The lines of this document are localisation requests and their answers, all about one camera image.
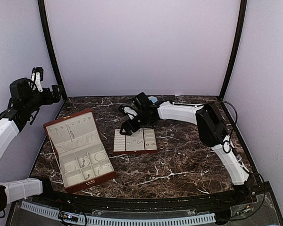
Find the brown jewelry tray cream lining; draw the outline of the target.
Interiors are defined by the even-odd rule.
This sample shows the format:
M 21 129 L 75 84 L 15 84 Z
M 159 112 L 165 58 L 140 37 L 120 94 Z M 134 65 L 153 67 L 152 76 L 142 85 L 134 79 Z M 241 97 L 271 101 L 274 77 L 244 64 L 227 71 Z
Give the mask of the brown jewelry tray cream lining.
M 121 135 L 120 129 L 114 134 L 114 155 L 157 153 L 154 129 L 141 128 L 132 135 Z

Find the brown jewelry box cream lining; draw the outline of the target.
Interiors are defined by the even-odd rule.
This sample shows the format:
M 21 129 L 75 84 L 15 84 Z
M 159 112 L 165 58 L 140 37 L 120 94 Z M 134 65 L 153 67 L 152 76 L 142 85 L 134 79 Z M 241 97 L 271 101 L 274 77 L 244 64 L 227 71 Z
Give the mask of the brown jewelry box cream lining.
M 68 193 L 73 194 L 116 178 L 117 173 L 103 145 L 92 109 L 47 122 L 43 128 L 55 152 Z M 103 165 L 110 165 L 113 171 L 99 176 L 98 169 Z

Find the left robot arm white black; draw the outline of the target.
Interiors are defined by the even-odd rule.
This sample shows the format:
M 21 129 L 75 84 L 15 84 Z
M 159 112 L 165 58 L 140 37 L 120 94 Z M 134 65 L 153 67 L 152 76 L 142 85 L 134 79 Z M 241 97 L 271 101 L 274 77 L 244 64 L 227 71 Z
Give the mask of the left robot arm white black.
M 42 89 L 27 82 L 10 85 L 11 98 L 8 107 L 0 113 L 0 160 L 24 126 L 27 123 L 33 124 L 40 107 L 59 102 L 62 91 L 60 85 Z M 34 195 L 38 195 L 47 205 L 54 205 L 57 202 L 57 194 L 48 187 L 43 187 L 39 179 L 0 182 L 0 212 L 12 202 Z

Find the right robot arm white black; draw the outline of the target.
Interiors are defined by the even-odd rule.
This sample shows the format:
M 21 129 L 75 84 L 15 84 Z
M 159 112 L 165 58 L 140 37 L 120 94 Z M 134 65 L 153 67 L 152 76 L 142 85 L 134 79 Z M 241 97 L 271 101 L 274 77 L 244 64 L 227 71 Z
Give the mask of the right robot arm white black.
M 230 175 L 235 189 L 231 200 L 235 204 L 242 204 L 248 199 L 254 178 L 236 151 L 231 134 L 214 103 L 186 105 L 172 101 L 153 103 L 148 100 L 143 104 L 134 101 L 134 104 L 135 109 L 128 105 L 119 107 L 119 111 L 129 117 L 121 125 L 120 134 L 130 136 L 154 120 L 175 120 L 196 125 L 202 144 L 217 154 Z

